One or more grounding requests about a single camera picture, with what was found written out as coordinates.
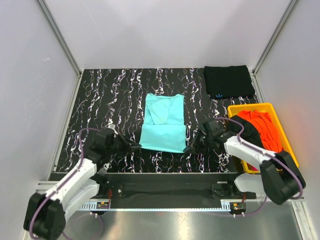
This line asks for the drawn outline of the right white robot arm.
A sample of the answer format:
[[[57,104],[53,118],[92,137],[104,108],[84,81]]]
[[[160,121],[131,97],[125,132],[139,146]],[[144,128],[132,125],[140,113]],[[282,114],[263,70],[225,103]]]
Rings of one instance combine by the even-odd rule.
[[[216,117],[202,123],[194,139],[183,150],[202,154],[208,149],[221,150],[244,160],[258,170],[258,174],[242,173],[227,185],[228,195],[239,198],[244,193],[263,194],[273,203],[282,205],[287,200],[303,196],[306,182],[291,154],[285,150],[266,150],[241,138],[245,127],[239,123],[238,133],[227,130]]]

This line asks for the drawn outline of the teal t shirt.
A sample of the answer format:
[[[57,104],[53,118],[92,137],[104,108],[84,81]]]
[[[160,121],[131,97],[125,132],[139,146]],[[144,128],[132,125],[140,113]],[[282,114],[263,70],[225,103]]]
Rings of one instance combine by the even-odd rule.
[[[148,93],[139,141],[141,147],[151,151],[180,154],[186,148],[186,141],[184,96]]]

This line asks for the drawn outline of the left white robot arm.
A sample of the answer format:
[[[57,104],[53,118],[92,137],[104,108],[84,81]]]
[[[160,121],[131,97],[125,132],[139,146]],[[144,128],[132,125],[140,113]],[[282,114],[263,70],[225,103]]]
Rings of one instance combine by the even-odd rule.
[[[31,239],[58,239],[83,203],[93,197],[110,197],[112,191],[99,170],[112,155],[127,155],[142,147],[110,127],[95,132],[90,146],[80,145],[80,160],[74,168],[50,189],[29,198],[23,228]]]

